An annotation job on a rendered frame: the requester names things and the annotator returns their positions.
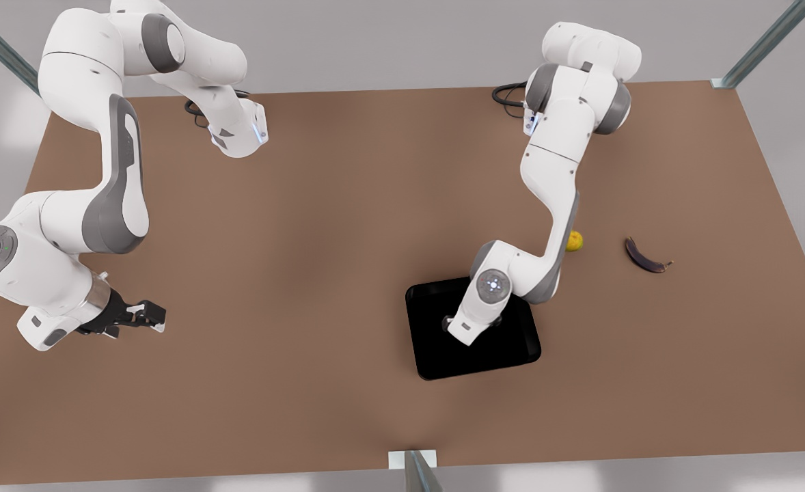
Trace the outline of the black rectangular tray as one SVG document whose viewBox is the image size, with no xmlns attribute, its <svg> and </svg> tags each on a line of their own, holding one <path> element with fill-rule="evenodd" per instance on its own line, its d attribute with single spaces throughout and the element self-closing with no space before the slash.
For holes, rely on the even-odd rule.
<svg viewBox="0 0 805 492">
<path fill-rule="evenodd" d="M 466 346 L 444 330 L 444 318 L 464 299 L 470 280 L 452 278 L 415 284 L 406 292 L 416 370 L 431 381 L 500 370 L 536 361 L 542 355 L 530 304 L 512 295 L 498 323 Z"/>
</svg>

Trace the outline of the dark purple curved eggplant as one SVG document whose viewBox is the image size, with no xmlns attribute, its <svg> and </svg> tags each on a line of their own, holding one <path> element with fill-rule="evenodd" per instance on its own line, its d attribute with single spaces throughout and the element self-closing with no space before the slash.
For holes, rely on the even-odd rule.
<svg viewBox="0 0 805 492">
<path fill-rule="evenodd" d="M 627 255 L 640 268 L 643 268 L 645 271 L 653 272 L 653 273 L 662 273 L 668 270 L 668 267 L 674 264 L 674 261 L 668 262 L 657 262 L 652 259 L 647 258 L 640 252 L 639 247 L 634 242 L 633 238 L 628 236 L 625 238 L 625 251 Z"/>
</svg>

